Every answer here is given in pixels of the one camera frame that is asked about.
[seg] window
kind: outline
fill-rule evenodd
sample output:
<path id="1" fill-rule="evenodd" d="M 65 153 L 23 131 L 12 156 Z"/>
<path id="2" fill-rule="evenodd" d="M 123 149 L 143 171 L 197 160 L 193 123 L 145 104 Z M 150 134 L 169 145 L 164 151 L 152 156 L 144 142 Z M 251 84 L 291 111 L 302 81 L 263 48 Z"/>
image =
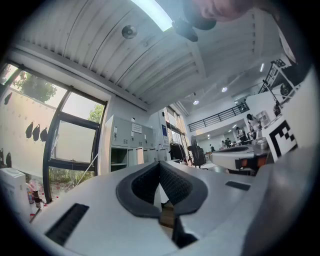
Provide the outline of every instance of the window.
<path id="1" fill-rule="evenodd" d="M 169 123 L 171 125 L 177 127 L 177 121 L 176 121 L 176 117 L 175 117 L 175 112 L 170 107 L 167 107 L 166 110 L 168 112 Z"/>
<path id="2" fill-rule="evenodd" d="M 174 142 L 182 145 L 181 135 L 179 132 L 172 131 L 172 139 Z"/>
<path id="3" fill-rule="evenodd" d="M 10 152 L 12 167 L 26 174 L 26 182 L 50 202 L 73 188 L 85 170 L 81 182 L 93 177 L 106 104 L 10 64 L 0 79 L 7 82 L 0 91 L 0 149 L 4 157 Z"/>
<path id="4" fill-rule="evenodd" d="M 168 139 L 169 139 L 169 143 L 173 141 L 173 135 L 172 135 L 172 131 L 171 129 L 168 127 Z"/>
<path id="5" fill-rule="evenodd" d="M 70 170 L 56 167 L 49 167 L 49 184 L 51 198 L 63 196 L 73 189 L 85 173 L 84 171 Z M 87 171 L 80 183 L 95 176 L 93 171 Z"/>
<path id="6" fill-rule="evenodd" d="M 165 108 L 163 109 L 163 111 L 164 111 L 164 119 L 165 119 L 165 121 L 168 122 L 168 123 L 170 123 L 167 108 L 165 107 Z"/>
<path id="7" fill-rule="evenodd" d="M 74 92 L 71 93 L 62 109 L 64 113 L 95 123 L 100 123 L 103 111 L 104 105 Z"/>
<path id="8" fill-rule="evenodd" d="M 11 64 L 6 64 L 0 74 L 0 84 L 4 85 L 17 69 L 17 67 Z"/>
<path id="9" fill-rule="evenodd" d="M 96 130 L 60 121 L 51 158 L 71 162 L 91 162 Z"/>
<path id="10" fill-rule="evenodd" d="M 0 148 L 9 152 L 12 167 L 33 175 L 43 176 L 45 138 L 56 106 L 66 92 L 57 93 L 57 86 L 25 71 L 7 88 L 0 102 Z"/>

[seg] ceiling light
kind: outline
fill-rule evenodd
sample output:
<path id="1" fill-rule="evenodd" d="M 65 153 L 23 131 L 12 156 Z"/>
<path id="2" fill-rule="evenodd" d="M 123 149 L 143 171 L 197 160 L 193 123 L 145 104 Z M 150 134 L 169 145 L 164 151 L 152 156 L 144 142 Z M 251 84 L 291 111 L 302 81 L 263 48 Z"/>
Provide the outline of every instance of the ceiling light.
<path id="1" fill-rule="evenodd" d="M 172 19 L 164 9 L 156 2 L 156 0 L 131 0 L 139 6 L 162 31 L 172 27 Z"/>

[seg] white ceiling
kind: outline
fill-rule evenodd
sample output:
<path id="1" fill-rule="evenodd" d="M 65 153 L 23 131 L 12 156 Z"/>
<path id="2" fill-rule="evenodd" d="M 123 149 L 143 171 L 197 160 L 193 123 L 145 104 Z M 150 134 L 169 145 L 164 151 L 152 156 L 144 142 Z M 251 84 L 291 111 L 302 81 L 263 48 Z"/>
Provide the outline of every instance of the white ceiling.
<path id="1" fill-rule="evenodd" d="M 206 86 L 200 90 L 181 99 L 179 102 L 183 105 L 186 111 L 192 115 L 193 111 L 203 108 L 208 104 L 212 104 L 214 101 L 221 100 L 226 97 L 235 97 L 257 84 L 263 82 L 266 79 L 271 64 L 265 63 L 264 69 L 260 72 L 261 63 L 249 70 L 240 72 L 238 74 L 227 77 L 224 81 L 220 82 L 216 86 Z M 222 88 L 227 87 L 226 92 L 222 92 Z M 199 104 L 194 105 L 195 100 L 199 101 Z"/>
<path id="2" fill-rule="evenodd" d="M 245 121 L 243 119 L 241 119 L 236 122 L 230 123 L 226 126 L 220 127 L 218 129 L 197 135 L 197 136 L 195 136 L 195 138 L 197 141 L 205 141 L 208 139 L 208 135 L 210 135 L 210 137 L 212 138 L 212 137 L 216 137 L 219 135 L 227 134 L 230 130 L 236 131 L 236 127 L 233 128 L 233 126 L 235 126 L 235 125 L 236 125 L 236 127 L 242 128 L 246 124 L 245 124 Z"/>
<path id="3" fill-rule="evenodd" d="M 171 17 L 181 12 L 178 1 L 158 2 Z M 135 38 L 122 36 L 127 25 L 137 28 Z M 25 23 L 16 47 L 30 44 L 33 51 L 64 57 L 151 113 L 195 91 L 209 101 L 237 75 L 281 52 L 274 21 L 257 10 L 196 32 L 197 43 L 172 28 L 162 32 L 130 0 L 57 0 Z"/>

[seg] black sticker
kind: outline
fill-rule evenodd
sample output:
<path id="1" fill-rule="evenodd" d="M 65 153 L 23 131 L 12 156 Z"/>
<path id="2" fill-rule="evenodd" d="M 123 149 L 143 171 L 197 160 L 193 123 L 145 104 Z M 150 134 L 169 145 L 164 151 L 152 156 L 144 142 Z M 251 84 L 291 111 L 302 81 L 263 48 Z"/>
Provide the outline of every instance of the black sticker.
<path id="1" fill-rule="evenodd" d="M 278 158 L 298 147 L 295 136 L 287 121 L 283 121 L 276 129 L 270 132 L 269 135 Z"/>

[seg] white locker cabinet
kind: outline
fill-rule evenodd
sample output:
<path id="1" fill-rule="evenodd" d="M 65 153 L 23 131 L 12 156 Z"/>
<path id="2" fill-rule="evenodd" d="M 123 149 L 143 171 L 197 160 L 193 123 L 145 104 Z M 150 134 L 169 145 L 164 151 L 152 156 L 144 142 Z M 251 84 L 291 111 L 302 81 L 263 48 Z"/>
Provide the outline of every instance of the white locker cabinet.
<path id="1" fill-rule="evenodd" d="M 154 138 L 154 130 L 149 127 L 142 127 L 142 136 L 143 136 L 143 147 L 145 149 L 153 149 L 155 148 L 155 138 Z"/>
<path id="2" fill-rule="evenodd" d="M 149 162 L 155 162 L 158 160 L 156 149 L 153 148 L 153 149 L 149 150 L 148 160 L 149 160 Z"/>
<path id="3" fill-rule="evenodd" d="M 126 167 L 153 162 L 158 158 L 154 143 L 153 129 L 113 115 L 104 125 L 98 174 L 104 175 Z"/>
<path id="4" fill-rule="evenodd" d="M 144 147 L 144 142 L 143 142 L 144 135 L 142 133 L 133 132 L 133 140 L 132 140 L 131 132 L 132 131 L 130 131 L 130 147 L 131 148 Z"/>
<path id="5" fill-rule="evenodd" d="M 148 150 L 147 150 L 147 149 L 144 149 L 144 150 L 143 150 L 143 162 L 144 162 L 144 163 L 148 163 L 148 162 L 149 162 Z"/>
<path id="6" fill-rule="evenodd" d="M 120 118 L 114 118 L 111 129 L 112 145 L 129 147 L 131 139 L 131 123 Z"/>

